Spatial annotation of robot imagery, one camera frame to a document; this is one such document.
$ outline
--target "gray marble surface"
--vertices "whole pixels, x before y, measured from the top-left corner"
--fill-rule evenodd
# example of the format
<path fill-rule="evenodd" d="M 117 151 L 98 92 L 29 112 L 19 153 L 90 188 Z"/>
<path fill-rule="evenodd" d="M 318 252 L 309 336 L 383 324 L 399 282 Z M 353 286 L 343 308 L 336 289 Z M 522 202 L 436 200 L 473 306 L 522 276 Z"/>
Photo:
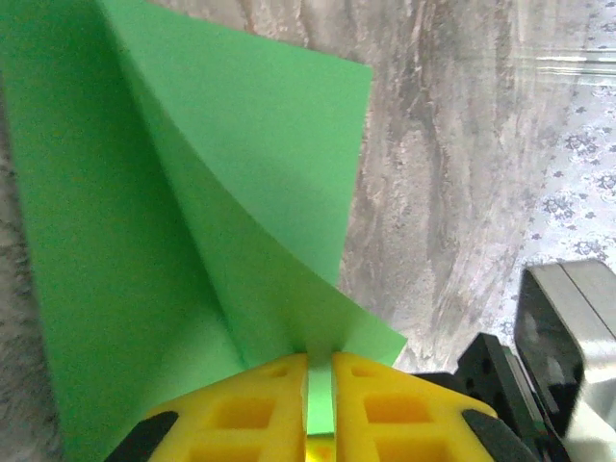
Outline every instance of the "gray marble surface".
<path fill-rule="evenodd" d="M 586 46 L 598 3 L 159 3 L 373 66 L 341 289 L 408 337 L 399 367 L 450 367 L 477 330 L 506 321 L 502 293 L 574 104 L 576 77 L 541 63 Z M 60 460 L 5 141 L 0 460 Z"/>

